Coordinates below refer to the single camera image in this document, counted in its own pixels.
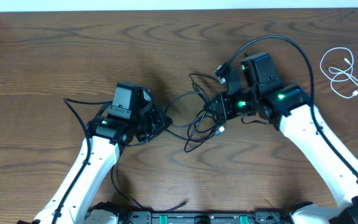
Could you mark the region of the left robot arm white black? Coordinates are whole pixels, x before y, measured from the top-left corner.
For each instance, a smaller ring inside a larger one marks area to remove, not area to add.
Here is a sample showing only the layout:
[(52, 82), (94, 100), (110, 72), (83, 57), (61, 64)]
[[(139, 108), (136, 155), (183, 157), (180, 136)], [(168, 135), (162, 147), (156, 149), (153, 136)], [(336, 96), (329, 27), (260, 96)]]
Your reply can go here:
[(130, 110), (103, 105), (88, 123), (85, 138), (73, 166), (33, 223), (122, 223), (121, 211), (102, 203), (91, 203), (108, 172), (118, 162), (123, 149), (137, 138), (146, 144), (166, 130), (172, 119), (156, 106), (129, 118)]

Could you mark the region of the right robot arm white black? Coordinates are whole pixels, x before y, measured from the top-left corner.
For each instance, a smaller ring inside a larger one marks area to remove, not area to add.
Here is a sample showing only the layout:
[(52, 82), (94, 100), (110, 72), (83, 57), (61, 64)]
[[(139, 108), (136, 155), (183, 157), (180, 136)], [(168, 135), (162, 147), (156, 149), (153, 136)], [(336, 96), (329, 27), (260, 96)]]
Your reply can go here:
[(358, 159), (334, 134), (311, 98), (291, 85), (261, 95), (239, 90), (217, 95), (205, 106), (218, 123), (258, 114), (293, 142), (331, 191), (336, 208), (304, 203), (283, 217), (285, 223), (358, 223)]

